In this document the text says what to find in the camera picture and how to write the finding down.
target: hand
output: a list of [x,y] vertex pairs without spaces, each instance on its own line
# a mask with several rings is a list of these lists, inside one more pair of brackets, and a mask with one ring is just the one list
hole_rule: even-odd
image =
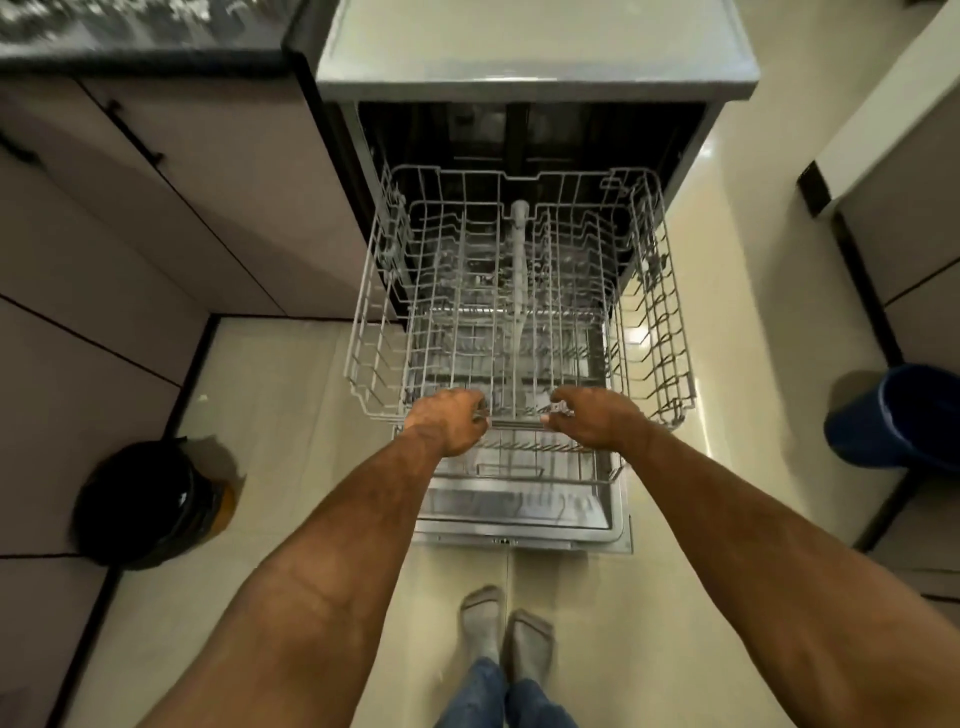
[[565,401],[573,412],[553,412],[541,416],[540,421],[585,448],[622,453],[650,426],[629,398],[602,387],[558,387],[550,401]]
[[483,392],[476,389],[443,389],[430,397],[421,397],[410,408],[403,430],[440,438],[443,457],[462,455],[476,445],[490,426],[487,412],[478,411],[483,399]]

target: black handle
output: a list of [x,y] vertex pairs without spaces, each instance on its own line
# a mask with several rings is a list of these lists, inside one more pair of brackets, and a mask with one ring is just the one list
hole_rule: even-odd
[[151,152],[147,148],[147,145],[143,143],[140,137],[133,133],[133,129],[127,126],[127,122],[120,117],[121,111],[123,111],[123,107],[116,99],[108,101],[104,109],[104,113],[108,119],[113,122],[113,125],[127,138],[127,141],[133,145],[133,148],[143,155],[143,157],[150,162],[150,165],[156,169],[156,166],[163,161],[163,154],[160,152]]
[[43,166],[43,162],[40,161],[40,155],[34,152],[32,149],[27,149],[26,147],[21,147],[6,134],[0,131],[0,147],[3,147],[10,154],[11,157],[22,161],[24,164],[32,164],[36,167]]

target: tile floor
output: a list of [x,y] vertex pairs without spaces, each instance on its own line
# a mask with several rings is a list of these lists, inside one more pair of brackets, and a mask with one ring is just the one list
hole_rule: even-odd
[[[668,215],[700,400],[679,435],[848,541],[896,476],[833,458],[838,380],[882,368],[823,224],[794,180],[935,5],[739,0],[762,79],[727,108]],[[228,531],[126,575],[67,720],[129,728],[186,667],[258,561],[389,437],[342,379],[349,326],[224,321],[181,434],[244,481]],[[357,728],[432,725],[465,667],[460,598],[485,583],[553,619],[548,691],[583,726],[789,725],[633,478],[635,555],[413,546]]]

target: person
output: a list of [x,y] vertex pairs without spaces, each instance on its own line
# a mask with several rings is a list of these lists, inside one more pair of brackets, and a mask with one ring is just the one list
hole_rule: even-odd
[[[252,572],[141,725],[348,728],[430,477],[441,458],[483,435],[482,397],[451,390],[418,400],[393,442]],[[960,724],[960,631],[920,596],[644,419],[627,398],[561,387],[560,400],[571,413],[551,414],[545,426],[630,463],[798,725]],[[540,689],[552,632],[522,613],[509,628],[507,688],[495,648],[501,609],[497,591],[464,602],[476,662],[439,725],[498,727],[505,708],[513,728],[572,726]]]

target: gray sock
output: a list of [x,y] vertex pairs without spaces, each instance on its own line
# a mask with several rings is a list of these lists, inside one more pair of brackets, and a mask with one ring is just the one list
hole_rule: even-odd
[[553,661],[553,625],[518,609],[510,617],[513,680],[530,679],[543,687]]
[[500,662],[503,602],[503,592],[499,587],[487,586],[467,595],[460,605],[460,626],[472,663],[481,657]]

